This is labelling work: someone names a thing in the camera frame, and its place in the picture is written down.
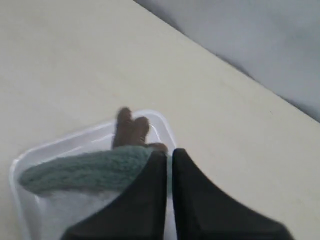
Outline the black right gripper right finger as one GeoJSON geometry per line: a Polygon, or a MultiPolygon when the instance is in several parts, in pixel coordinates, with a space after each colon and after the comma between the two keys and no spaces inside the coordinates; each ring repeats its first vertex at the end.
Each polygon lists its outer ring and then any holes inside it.
{"type": "Polygon", "coordinates": [[[179,240],[293,239],[282,223],[223,192],[183,148],[172,155],[172,196],[179,240]]]}

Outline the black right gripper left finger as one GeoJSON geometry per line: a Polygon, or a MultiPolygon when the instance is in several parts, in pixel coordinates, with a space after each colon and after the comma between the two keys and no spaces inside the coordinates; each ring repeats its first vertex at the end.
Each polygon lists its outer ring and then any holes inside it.
{"type": "Polygon", "coordinates": [[[69,227],[63,240],[161,240],[167,204],[167,157],[154,151],[113,202],[69,227]]]}

